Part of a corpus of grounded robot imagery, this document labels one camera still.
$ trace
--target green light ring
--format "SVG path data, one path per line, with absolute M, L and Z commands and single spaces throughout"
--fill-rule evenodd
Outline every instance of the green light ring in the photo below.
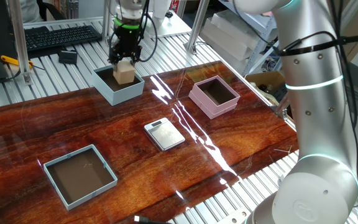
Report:
M 285 6 L 283 6 L 283 7 L 281 7 L 281 9 L 283 9 L 283 8 L 285 8 L 285 7 L 287 7 L 287 6 L 289 6 L 291 3 L 293 3 L 294 2 L 294 0 L 292 0 L 292 1 L 290 1 L 290 3 L 288 3 L 288 4 L 286 4 Z
M 125 29 L 139 29 L 139 25 L 123 25 L 122 22 L 118 21 L 117 18 L 114 20 L 114 23 L 118 26 L 122 26 L 122 28 Z

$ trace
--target glossy table surface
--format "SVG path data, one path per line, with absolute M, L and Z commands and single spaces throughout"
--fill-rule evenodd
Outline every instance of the glossy table surface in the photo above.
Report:
M 210 120 L 188 94 L 215 75 L 241 98 Z M 114 107 L 94 88 L 0 107 L 0 223 L 167 221 L 298 149 L 292 128 L 221 62 L 144 80 L 142 96 Z M 167 152 L 144 131 L 164 117 L 186 139 Z M 89 144 L 118 184 L 67 211 L 42 164 Z

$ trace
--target wooden block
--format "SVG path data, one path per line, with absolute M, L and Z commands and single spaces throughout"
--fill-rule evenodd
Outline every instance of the wooden block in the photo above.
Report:
M 120 85 L 131 83 L 135 79 L 135 68 L 130 61 L 120 61 L 117 64 L 117 71 L 114 71 L 113 76 Z

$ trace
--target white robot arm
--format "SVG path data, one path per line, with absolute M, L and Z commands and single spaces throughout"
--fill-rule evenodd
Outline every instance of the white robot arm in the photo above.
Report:
M 358 145 L 352 129 L 326 0 L 236 0 L 239 11 L 272 11 L 300 158 L 277 193 L 246 224 L 343 224 L 358 198 Z

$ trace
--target open square box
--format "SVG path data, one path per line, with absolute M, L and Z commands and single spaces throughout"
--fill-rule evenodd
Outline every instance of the open square box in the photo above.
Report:
M 144 80 L 135 73 L 132 83 L 120 85 L 112 75 L 112 65 L 93 70 L 93 86 L 111 104 L 117 105 L 143 93 Z
M 94 145 L 44 164 L 44 171 L 70 210 L 117 185 L 117 177 Z
M 189 97 L 210 118 L 214 119 L 237 106 L 240 95 L 221 77 L 195 83 Z

